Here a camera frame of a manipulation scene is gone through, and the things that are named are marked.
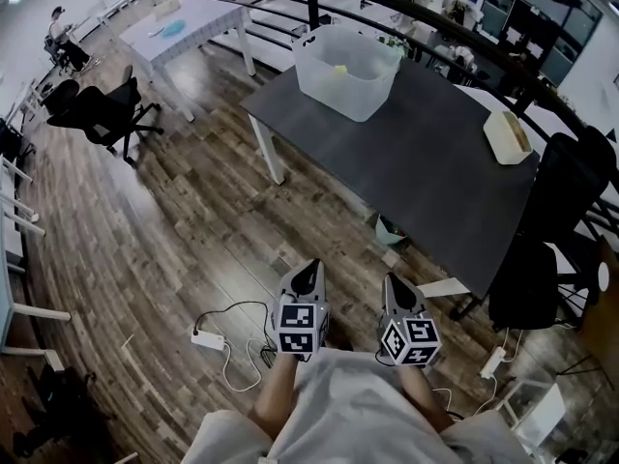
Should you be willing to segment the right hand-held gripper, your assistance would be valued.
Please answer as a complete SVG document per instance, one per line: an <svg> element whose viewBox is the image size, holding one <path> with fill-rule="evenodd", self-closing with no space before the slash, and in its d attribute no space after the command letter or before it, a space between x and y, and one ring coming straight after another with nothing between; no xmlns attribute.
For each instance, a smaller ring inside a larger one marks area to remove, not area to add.
<svg viewBox="0 0 619 464"><path fill-rule="evenodd" d="M387 273L381 297L376 358L385 365L429 365L441 347L441 338L421 290Z"/></svg>

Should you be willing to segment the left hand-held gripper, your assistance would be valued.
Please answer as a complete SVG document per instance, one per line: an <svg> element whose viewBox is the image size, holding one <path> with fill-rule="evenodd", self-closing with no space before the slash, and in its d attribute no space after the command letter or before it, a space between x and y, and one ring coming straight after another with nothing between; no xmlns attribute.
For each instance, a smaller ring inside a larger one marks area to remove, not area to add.
<svg viewBox="0 0 619 464"><path fill-rule="evenodd" d="M278 352L307 362L324 344L329 328L323 262L314 258L290 270L281 279L279 290L272 310Z"/></svg>

